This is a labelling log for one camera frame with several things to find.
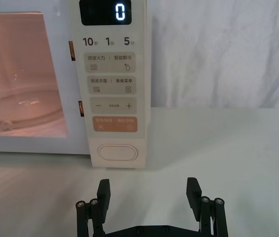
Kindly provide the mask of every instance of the digital display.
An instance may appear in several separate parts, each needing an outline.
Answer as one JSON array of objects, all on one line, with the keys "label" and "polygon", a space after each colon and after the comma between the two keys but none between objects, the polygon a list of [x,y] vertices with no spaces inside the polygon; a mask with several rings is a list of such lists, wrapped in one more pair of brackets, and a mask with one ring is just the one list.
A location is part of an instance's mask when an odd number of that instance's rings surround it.
[{"label": "digital display", "polygon": [[131,0],[80,0],[81,22],[85,26],[130,25]]}]

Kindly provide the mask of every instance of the microwave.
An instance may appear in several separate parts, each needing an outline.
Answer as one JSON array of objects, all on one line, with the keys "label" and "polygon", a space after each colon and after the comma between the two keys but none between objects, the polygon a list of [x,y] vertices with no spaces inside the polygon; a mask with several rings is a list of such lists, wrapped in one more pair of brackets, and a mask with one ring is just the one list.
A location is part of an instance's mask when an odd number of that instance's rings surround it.
[{"label": "microwave", "polygon": [[0,0],[0,152],[144,167],[146,0]]}]

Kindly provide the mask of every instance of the microwave control panel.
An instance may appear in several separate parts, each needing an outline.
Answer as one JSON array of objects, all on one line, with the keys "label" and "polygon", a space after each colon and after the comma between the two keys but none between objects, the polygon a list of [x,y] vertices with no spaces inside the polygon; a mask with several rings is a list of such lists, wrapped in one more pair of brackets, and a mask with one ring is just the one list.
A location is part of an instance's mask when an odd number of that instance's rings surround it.
[{"label": "microwave control panel", "polygon": [[93,166],[144,167],[150,121],[146,0],[69,0]]}]

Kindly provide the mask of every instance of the oval button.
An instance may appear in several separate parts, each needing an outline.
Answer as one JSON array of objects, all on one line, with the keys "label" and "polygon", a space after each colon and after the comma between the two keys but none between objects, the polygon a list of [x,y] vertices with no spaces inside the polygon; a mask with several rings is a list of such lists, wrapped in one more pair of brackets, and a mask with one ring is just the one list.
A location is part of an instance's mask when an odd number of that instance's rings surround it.
[{"label": "oval button", "polygon": [[102,145],[98,155],[106,160],[131,161],[138,157],[138,151],[130,145]]}]

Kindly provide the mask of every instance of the control button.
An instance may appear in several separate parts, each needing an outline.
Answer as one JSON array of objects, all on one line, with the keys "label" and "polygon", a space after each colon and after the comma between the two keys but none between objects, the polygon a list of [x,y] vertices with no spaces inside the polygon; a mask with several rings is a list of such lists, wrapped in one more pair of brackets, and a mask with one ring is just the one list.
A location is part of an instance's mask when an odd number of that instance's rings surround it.
[{"label": "control button", "polygon": [[136,117],[93,117],[96,132],[137,132]]},{"label": "control button", "polygon": [[134,97],[92,97],[91,111],[94,114],[136,114]]},{"label": "control button", "polygon": [[89,76],[89,93],[94,95],[135,95],[136,78],[126,76]]},{"label": "control button", "polygon": [[85,53],[85,67],[89,73],[134,73],[136,55],[133,52]]},{"label": "control button", "polygon": [[102,145],[98,155],[106,160],[131,161],[138,157],[138,151],[130,145]]}]

